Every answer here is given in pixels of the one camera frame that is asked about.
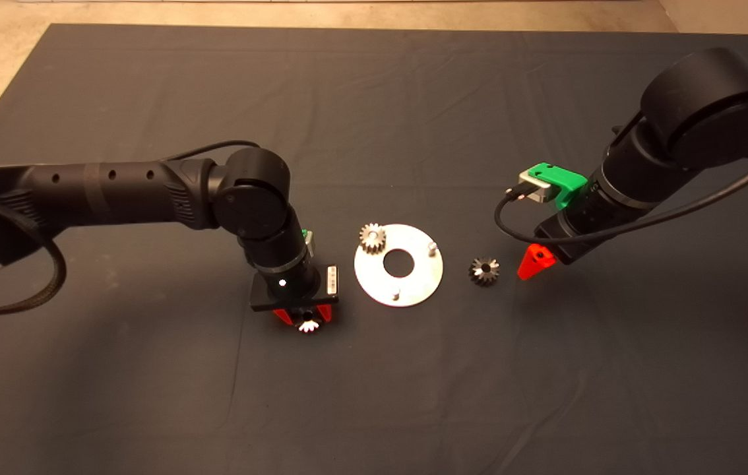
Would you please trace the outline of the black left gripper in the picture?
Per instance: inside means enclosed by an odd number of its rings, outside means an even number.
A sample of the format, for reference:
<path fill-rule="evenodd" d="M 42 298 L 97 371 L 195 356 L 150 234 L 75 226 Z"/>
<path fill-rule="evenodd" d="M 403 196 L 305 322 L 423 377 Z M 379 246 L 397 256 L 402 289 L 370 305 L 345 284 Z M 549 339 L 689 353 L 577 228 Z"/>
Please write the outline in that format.
<path fill-rule="evenodd" d="M 256 267 L 249 295 L 254 311 L 272 311 L 285 325 L 294 319 L 288 310 L 316 307 L 324 323 L 332 321 L 332 305 L 340 301 L 340 273 L 336 265 L 314 263 L 304 257 L 277 268 Z"/>

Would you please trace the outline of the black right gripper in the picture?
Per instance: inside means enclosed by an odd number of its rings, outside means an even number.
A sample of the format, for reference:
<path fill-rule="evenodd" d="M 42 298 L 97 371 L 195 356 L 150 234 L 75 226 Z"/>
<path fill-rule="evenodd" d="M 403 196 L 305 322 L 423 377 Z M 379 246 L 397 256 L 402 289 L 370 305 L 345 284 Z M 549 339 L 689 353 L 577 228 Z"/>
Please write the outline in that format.
<path fill-rule="evenodd" d="M 655 202 L 630 197 L 618 191 L 604 174 L 592 174 L 588 183 L 553 216 L 534 229 L 538 238 L 573 238 L 594 234 L 634 222 L 656 207 Z M 556 264 L 554 253 L 539 243 L 531 243 L 518 267 L 520 280 L 530 280 Z"/>

